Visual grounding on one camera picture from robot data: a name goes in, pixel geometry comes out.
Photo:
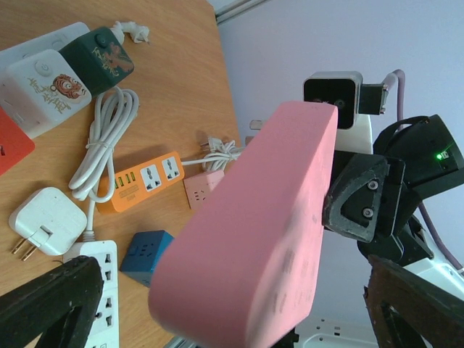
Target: tiger illustration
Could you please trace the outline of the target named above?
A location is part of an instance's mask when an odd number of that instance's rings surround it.
[[[82,83],[68,75],[61,74],[53,80],[50,90],[58,92],[69,99],[69,102],[78,103],[81,97],[85,96],[87,90]]]
[[[111,54],[105,52],[104,57],[107,59],[110,67],[113,69],[120,67],[126,73],[133,70],[131,59],[123,53],[119,46],[111,43],[109,47],[111,48]]]

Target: white power adapter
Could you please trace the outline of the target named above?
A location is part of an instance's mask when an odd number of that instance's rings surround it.
[[[0,74],[0,106],[29,138],[89,105],[92,95],[53,49],[15,62]]]
[[[22,261],[37,248],[47,255],[63,255],[84,231],[86,223],[86,214],[58,188],[38,190],[9,217],[9,226],[22,237],[12,254],[28,241],[32,247]]]

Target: pink cube socket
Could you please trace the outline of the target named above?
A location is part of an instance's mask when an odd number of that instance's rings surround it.
[[[152,317],[208,348],[268,348],[311,310],[337,109],[282,104],[157,264]]]
[[[205,172],[184,179],[183,184],[186,187],[190,209],[199,209],[222,178],[224,178],[224,170]]]

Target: white cable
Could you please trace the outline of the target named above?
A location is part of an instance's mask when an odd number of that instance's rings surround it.
[[[136,44],[141,42],[149,43],[148,35],[150,34],[150,29],[144,25],[138,25],[135,22],[116,22],[111,28],[111,31],[115,34],[121,45],[124,42],[124,33],[129,33],[133,42]]]
[[[201,164],[205,172],[213,170],[225,169],[225,166],[232,161],[236,161],[240,154],[245,149],[244,147],[236,147],[235,141],[223,143],[218,138],[209,137],[210,153],[202,159],[194,159],[193,161],[183,161],[182,165],[198,165]]]
[[[112,89],[115,93],[102,93],[96,98],[95,120],[90,126],[87,153],[69,184],[74,198],[80,201],[89,198],[84,241],[95,240],[95,204],[109,201],[115,192],[115,186],[112,185],[115,182],[113,149],[136,118],[138,111],[136,92],[119,87]],[[97,196],[99,181],[105,167],[109,176],[109,189],[104,196]]]

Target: power cord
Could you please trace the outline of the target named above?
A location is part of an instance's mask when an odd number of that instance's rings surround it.
[[[182,161],[182,165],[201,164],[205,172],[224,170],[229,162],[236,161],[245,150],[244,147],[237,147],[234,140],[224,144],[220,139],[211,136],[208,137],[208,145],[210,148],[209,154],[202,159]]]
[[[124,34],[129,33],[132,41],[136,44],[141,42],[147,42],[148,44],[150,41],[148,40],[148,35],[150,34],[150,29],[145,25],[138,25],[135,22],[116,22],[111,31],[115,34],[117,40],[122,45],[124,42]]]
[[[114,185],[109,185],[104,196],[97,191],[102,173],[107,168],[109,182],[115,181],[113,151],[117,142],[137,116],[138,96],[130,89],[112,88],[115,93],[100,94],[95,103],[95,119],[90,126],[87,153],[74,176],[69,188],[72,196],[80,201],[89,198],[87,225],[83,232],[84,241],[94,241],[94,212],[96,203],[104,203],[111,199],[115,192]]]
[[[398,93],[397,93],[397,120],[403,120],[403,104],[405,100],[405,84],[406,84],[406,74],[403,70],[398,69],[391,73],[389,73],[383,81],[383,84],[387,86],[387,91],[389,91],[396,81],[398,80]],[[442,239],[438,231],[435,228],[434,223],[432,222],[430,215],[426,209],[426,206],[423,202],[419,204],[419,211],[423,217],[423,220],[426,223],[428,228],[428,232],[431,234],[432,239],[434,240],[438,249],[442,252],[442,254],[447,258],[449,263],[453,265],[454,268],[460,273],[461,275],[464,274],[464,267],[463,265],[456,259],[456,257],[448,250],[447,246],[444,245]]]

